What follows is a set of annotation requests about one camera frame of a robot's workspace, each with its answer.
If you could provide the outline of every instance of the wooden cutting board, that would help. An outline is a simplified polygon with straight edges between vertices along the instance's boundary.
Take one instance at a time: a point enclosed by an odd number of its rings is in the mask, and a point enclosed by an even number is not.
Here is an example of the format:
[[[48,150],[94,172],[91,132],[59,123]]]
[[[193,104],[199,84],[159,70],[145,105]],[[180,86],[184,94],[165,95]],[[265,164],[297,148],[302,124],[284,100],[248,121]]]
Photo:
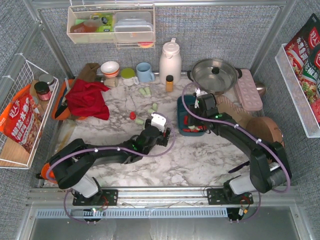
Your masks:
[[[253,117],[245,128],[249,133],[269,143],[279,142],[285,147],[283,135],[278,125],[270,117]]]

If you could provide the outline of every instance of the small jar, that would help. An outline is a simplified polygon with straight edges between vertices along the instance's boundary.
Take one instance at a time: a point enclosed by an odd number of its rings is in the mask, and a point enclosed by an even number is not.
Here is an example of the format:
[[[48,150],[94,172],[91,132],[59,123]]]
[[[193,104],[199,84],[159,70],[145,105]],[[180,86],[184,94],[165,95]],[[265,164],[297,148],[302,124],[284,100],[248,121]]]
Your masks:
[[[168,75],[165,78],[165,91],[166,92],[174,91],[174,77],[172,75]]]
[[[50,92],[52,92],[54,90],[55,87],[55,79],[52,75],[50,74],[42,74],[39,77],[39,82],[45,82],[49,85],[50,88]]]
[[[34,90],[41,101],[49,101],[51,98],[51,91],[48,83],[39,81],[34,85]]]

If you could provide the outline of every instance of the white kettle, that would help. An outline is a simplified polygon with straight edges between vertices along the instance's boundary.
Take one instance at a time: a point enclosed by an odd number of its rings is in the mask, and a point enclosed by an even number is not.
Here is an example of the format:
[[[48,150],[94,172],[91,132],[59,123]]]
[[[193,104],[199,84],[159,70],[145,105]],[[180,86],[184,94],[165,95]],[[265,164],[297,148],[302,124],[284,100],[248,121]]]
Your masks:
[[[181,78],[181,56],[180,47],[176,43],[176,39],[166,42],[162,48],[162,55],[159,63],[159,77],[163,84],[166,84],[166,77],[173,76],[173,84],[180,81]]]

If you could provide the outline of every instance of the red towel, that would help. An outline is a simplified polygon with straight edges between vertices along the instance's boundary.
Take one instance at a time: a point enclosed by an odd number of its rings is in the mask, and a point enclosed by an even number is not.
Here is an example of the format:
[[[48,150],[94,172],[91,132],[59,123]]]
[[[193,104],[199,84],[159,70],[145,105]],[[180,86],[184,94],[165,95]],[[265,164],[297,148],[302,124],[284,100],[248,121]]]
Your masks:
[[[101,82],[86,82],[77,79],[69,93],[65,95],[70,112],[80,117],[96,117],[109,119],[109,108],[105,104],[101,91],[108,91]]]

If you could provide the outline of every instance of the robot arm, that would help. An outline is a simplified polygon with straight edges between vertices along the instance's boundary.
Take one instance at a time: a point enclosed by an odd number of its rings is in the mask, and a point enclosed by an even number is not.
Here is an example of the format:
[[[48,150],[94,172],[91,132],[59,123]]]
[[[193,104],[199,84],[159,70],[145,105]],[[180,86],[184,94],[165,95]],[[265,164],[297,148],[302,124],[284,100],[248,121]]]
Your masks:
[[[149,154],[155,145],[167,146],[171,130],[165,130],[166,119],[160,115],[152,114],[153,119],[145,121],[145,129],[140,135],[134,135],[123,143],[110,146],[97,146],[85,144],[80,138],[75,139],[64,147],[57,154],[52,156],[48,163],[52,166],[59,159],[74,152],[86,149],[96,149],[82,154],[77,154],[65,161],[59,163],[53,168],[54,178],[60,189],[73,188],[78,198],[90,199],[92,205],[99,201],[102,196],[102,190],[98,182],[86,175],[86,172],[92,167],[104,164],[131,164],[141,160],[143,157],[123,150],[98,150],[101,147],[127,148],[129,150]]]
[[[197,96],[197,101],[201,117],[220,120],[237,124],[230,115],[226,113],[219,113],[216,107],[216,99],[212,94],[202,94]],[[269,190],[285,183],[286,176],[280,165],[276,162],[274,157],[266,151],[262,146],[256,144],[243,132],[235,129],[233,126],[203,121],[203,125],[211,130],[217,136],[221,136],[244,152],[250,163],[250,174],[247,177],[237,177],[227,182],[227,185],[235,195],[240,195],[244,192],[259,191],[266,193]],[[291,178],[291,171],[289,168],[288,159],[283,146],[279,142],[265,142],[272,152],[281,160],[286,168],[286,171]]]

